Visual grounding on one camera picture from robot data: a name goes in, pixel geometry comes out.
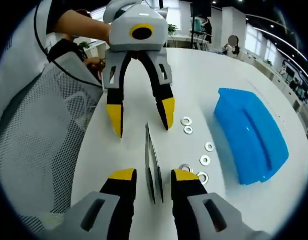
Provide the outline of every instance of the white table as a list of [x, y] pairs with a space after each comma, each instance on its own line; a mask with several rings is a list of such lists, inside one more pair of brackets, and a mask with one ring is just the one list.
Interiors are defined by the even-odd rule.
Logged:
[[[218, 193], [239, 209], [246, 224], [255, 230], [275, 233], [294, 210], [308, 181], [308, 142], [292, 106], [269, 79], [244, 62], [191, 49], [168, 48], [167, 53], [176, 99], [173, 127], [169, 131], [163, 128], [147, 73], [138, 61], [131, 61], [125, 77], [123, 138], [118, 138], [111, 128], [104, 94], [80, 149], [71, 204], [91, 191], [99, 191], [112, 172], [136, 168], [137, 192], [130, 239], [146, 236], [147, 240], [176, 240], [170, 171], [186, 163], [195, 173], [209, 174], [206, 190]], [[288, 145], [289, 159], [267, 182], [249, 186], [238, 183], [228, 143], [213, 115], [219, 88], [253, 91], [278, 123]], [[184, 116], [193, 120], [192, 135], [183, 132], [179, 121]], [[149, 200], [144, 157], [146, 121], [162, 170], [164, 204], [151, 205]], [[217, 152], [205, 151], [208, 141], [215, 143]], [[199, 163], [204, 154], [211, 158], [209, 166]]]

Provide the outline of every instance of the person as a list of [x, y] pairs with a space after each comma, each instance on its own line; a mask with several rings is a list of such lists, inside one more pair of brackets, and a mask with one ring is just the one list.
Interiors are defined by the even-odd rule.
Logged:
[[289, 83], [289, 87], [290, 87], [290, 89], [292, 89], [293, 91], [295, 91], [296, 88], [298, 87], [297, 79], [293, 79], [293, 80]]
[[[85, 9], [79, 9], [76, 10], [76, 12], [91, 18], [90, 14]], [[99, 76], [105, 67], [105, 63], [99, 56], [88, 58], [84, 48], [74, 43], [74, 40], [78, 37], [79, 36], [77, 35], [63, 34], [63, 38], [58, 41], [48, 52], [47, 59], [49, 62], [52, 62], [68, 52], [74, 52], [92, 73], [92, 75], [100, 81]]]
[[69, 4], [64, 0], [41, 1], [11, 35], [0, 60], [0, 118], [13, 97], [48, 64], [41, 49], [47, 34], [56, 32], [109, 43], [109, 24], [81, 15]]
[[202, 18], [201, 23], [202, 31], [205, 33], [205, 38], [207, 42], [212, 43], [212, 25], [207, 17]]
[[283, 63], [283, 65], [282, 65], [282, 67], [281, 67], [281, 69], [279, 70], [278, 73], [282, 76], [286, 73], [286, 64], [285, 63]]
[[234, 45], [231, 45], [229, 43], [226, 43], [225, 46], [222, 48], [222, 53], [224, 55], [227, 55], [233, 59], [237, 59], [238, 58], [238, 55], [240, 53], [240, 48], [238, 46], [238, 42], [239, 42], [239, 39], [237, 36], [234, 36], [236, 38], [236, 43]]

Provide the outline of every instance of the office window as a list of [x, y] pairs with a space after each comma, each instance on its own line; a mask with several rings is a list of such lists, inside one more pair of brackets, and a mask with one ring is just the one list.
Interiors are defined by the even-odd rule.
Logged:
[[276, 59], [276, 52], [277, 50], [276, 50], [275, 44], [273, 44], [270, 40], [267, 40], [265, 59], [269, 59], [273, 65]]
[[262, 38], [263, 36], [261, 32], [254, 29], [251, 25], [247, 25], [245, 40], [245, 48], [247, 50], [259, 55]]

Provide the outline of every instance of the blue lid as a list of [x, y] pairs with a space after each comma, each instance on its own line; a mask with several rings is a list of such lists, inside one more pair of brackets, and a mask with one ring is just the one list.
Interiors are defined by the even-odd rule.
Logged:
[[218, 92], [215, 115], [231, 147], [240, 183], [270, 179], [288, 159], [275, 120], [252, 92], [230, 88]]

